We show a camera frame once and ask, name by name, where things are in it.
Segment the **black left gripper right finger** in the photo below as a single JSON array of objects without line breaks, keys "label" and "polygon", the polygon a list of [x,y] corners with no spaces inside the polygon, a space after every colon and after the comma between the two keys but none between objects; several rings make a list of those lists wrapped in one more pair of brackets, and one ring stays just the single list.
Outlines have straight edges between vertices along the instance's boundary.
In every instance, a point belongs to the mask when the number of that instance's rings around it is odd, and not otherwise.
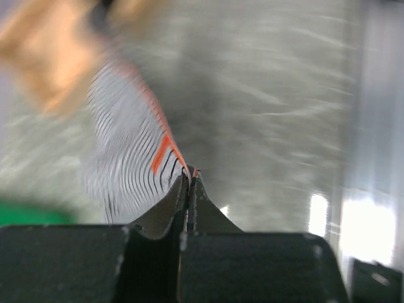
[{"label": "black left gripper right finger", "polygon": [[208,197],[200,177],[193,177],[189,192],[188,231],[243,233]]}]

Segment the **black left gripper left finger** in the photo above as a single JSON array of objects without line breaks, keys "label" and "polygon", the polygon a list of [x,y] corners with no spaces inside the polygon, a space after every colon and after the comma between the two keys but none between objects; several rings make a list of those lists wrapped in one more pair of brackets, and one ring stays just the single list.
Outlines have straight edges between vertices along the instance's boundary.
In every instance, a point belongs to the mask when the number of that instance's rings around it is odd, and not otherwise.
[{"label": "black left gripper left finger", "polygon": [[169,193],[144,215],[131,222],[128,227],[143,237],[159,240],[169,232],[175,215],[184,208],[187,195],[187,177],[177,177]]}]

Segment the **striped grey boxer underwear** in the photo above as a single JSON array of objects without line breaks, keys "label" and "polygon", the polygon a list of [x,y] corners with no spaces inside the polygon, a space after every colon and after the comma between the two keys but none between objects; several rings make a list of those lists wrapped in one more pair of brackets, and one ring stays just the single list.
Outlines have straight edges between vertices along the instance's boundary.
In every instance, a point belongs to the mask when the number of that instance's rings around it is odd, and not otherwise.
[{"label": "striped grey boxer underwear", "polygon": [[190,176],[160,104],[132,64],[109,59],[88,92],[95,148],[83,167],[86,192],[109,224],[130,223]]}]

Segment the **green plastic tray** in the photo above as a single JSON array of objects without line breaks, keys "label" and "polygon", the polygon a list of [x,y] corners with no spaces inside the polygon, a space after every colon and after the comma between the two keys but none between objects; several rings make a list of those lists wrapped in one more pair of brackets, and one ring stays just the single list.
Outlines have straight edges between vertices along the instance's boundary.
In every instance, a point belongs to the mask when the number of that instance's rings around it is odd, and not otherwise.
[{"label": "green plastic tray", "polygon": [[74,224],[65,211],[1,199],[1,225]]}]

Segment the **wooden clothes rack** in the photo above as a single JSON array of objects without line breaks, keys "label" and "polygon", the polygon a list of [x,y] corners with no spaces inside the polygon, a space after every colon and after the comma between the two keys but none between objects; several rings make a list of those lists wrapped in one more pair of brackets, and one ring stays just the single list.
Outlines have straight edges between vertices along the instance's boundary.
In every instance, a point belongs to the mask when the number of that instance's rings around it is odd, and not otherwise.
[{"label": "wooden clothes rack", "polygon": [[134,86],[136,68],[115,31],[140,31],[160,1],[22,1],[1,23],[1,65],[44,114],[67,116],[86,100],[108,60]]}]

